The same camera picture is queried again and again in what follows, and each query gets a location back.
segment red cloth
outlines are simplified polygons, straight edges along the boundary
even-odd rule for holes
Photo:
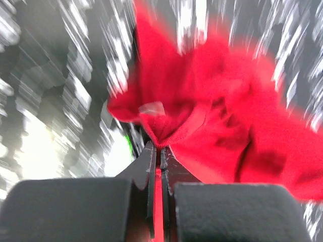
[[[142,124],[204,183],[282,184],[299,200],[323,199],[323,139],[278,108],[274,62],[229,50],[212,26],[204,45],[179,55],[138,6],[137,41],[128,91],[108,104],[115,118]],[[142,112],[150,103],[159,113]]]

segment blurred background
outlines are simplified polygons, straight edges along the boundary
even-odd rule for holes
[[[207,38],[209,19],[244,36],[254,56],[276,57],[285,100],[322,122],[323,2],[320,0],[147,0],[166,19],[178,51]],[[106,110],[136,60],[131,0],[0,0],[0,200],[22,179],[115,176],[140,153],[140,130]],[[314,241],[323,206],[303,205]]]

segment red fabric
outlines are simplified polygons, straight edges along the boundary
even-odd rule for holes
[[[278,108],[274,62],[229,49],[211,25],[204,45],[179,55],[140,6],[137,41],[128,91],[108,104],[115,118],[141,123],[204,183],[282,184],[299,200],[323,199],[322,137]],[[139,111],[155,102],[165,113]]]

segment red garment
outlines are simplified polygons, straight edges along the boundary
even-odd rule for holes
[[[229,50],[212,26],[204,45],[179,55],[139,6],[137,41],[128,91],[108,104],[115,118],[142,124],[204,183],[282,184],[297,199],[323,199],[323,139],[278,108],[274,62]],[[159,113],[142,112],[150,103]]]

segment wrinkled fabric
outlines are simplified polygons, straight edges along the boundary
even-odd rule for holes
[[[229,49],[212,24],[204,45],[179,55],[166,24],[139,5],[136,18],[139,58],[128,91],[109,101],[115,118],[141,124],[204,183],[280,184],[298,200],[323,199],[322,137],[280,110],[274,61]]]

